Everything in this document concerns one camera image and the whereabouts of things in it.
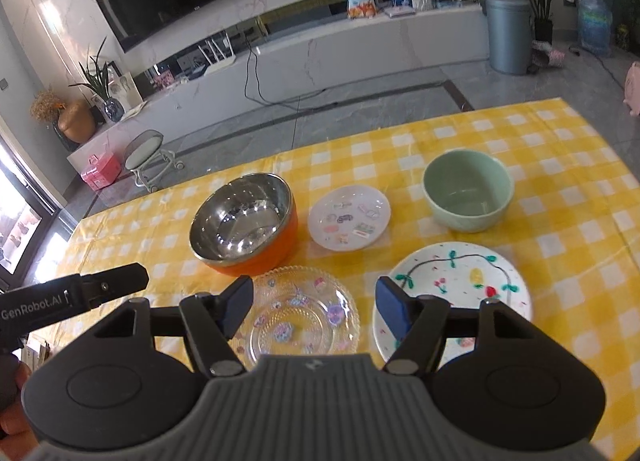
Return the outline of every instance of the power outlet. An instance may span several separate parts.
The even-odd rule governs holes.
[[[569,8],[575,8],[578,4],[578,0],[562,0],[562,3]]]

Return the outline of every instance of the white plate with stickers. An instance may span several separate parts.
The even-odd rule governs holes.
[[[385,195],[366,185],[329,192],[309,212],[311,238],[332,251],[353,251],[374,243],[391,218]]]
[[[485,298],[497,298],[527,320],[532,318],[529,290],[513,265],[500,254],[470,243],[440,243],[427,246],[406,257],[389,273],[404,291],[445,298],[453,307],[477,309]],[[373,307],[376,345],[385,362],[398,343]],[[474,349],[475,340],[450,338],[440,367]]]

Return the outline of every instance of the human hand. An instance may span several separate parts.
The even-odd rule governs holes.
[[[22,386],[30,376],[31,369],[20,362],[15,371],[15,384],[19,390],[22,390]],[[7,434],[7,437],[0,441],[0,451],[11,461],[20,461],[38,446],[38,440],[24,415],[19,393],[15,401],[0,412],[0,427]]]

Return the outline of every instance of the clear glass plate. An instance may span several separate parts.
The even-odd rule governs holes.
[[[359,336],[353,297],[337,279],[287,266],[254,278],[254,305],[230,345],[250,369],[262,354],[353,354]]]

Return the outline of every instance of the flower vase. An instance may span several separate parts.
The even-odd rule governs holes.
[[[71,141],[86,143],[95,134],[95,120],[86,100],[75,100],[62,110],[58,128]]]
[[[124,107],[115,98],[109,98],[104,102],[104,113],[111,121],[117,122],[124,116]]]
[[[51,122],[51,126],[53,128],[53,131],[56,133],[56,136],[58,136],[58,139],[60,140],[60,143],[62,143],[62,145],[65,147],[65,149],[68,152],[73,152],[76,149],[78,149],[80,144],[76,143],[75,141],[71,141],[70,139],[68,139],[68,137],[66,137],[62,133],[62,131],[60,130],[60,127],[58,126],[58,120],[52,121]]]

